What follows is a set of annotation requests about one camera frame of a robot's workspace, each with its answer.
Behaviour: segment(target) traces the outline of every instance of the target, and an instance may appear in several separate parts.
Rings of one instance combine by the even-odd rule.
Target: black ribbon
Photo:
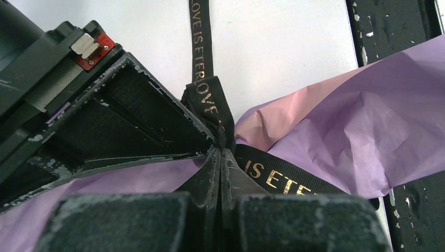
[[[343,193],[334,185],[287,161],[253,147],[235,143],[235,124],[218,77],[213,76],[208,0],[189,0],[193,44],[193,80],[181,103],[213,133],[216,146],[234,153],[238,165],[270,193]]]

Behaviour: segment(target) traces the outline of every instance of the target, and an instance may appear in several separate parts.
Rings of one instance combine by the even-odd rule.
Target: scratched black metal
[[[433,1],[346,2],[359,66],[440,35]],[[384,198],[394,251],[444,251],[444,181],[442,172],[398,186],[394,206]]]

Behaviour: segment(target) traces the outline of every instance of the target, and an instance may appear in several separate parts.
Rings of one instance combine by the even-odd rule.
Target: wrapping paper
[[[366,198],[445,170],[445,36],[248,111],[238,143]]]
[[[178,160],[104,172],[42,193],[0,215],[0,251],[32,251],[47,218],[69,194],[170,193],[184,184],[203,159]]]

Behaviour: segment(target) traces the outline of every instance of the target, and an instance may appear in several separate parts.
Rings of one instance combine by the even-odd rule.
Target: black cylinder
[[[44,32],[7,0],[0,0],[0,71]]]

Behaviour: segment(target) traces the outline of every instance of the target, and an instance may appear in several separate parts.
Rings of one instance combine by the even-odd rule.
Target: red component
[[[85,71],[90,71],[100,62],[114,47],[115,43],[105,33],[101,33],[95,40],[100,45],[99,49],[91,55],[88,59],[82,59],[80,55],[75,58],[75,62]]]

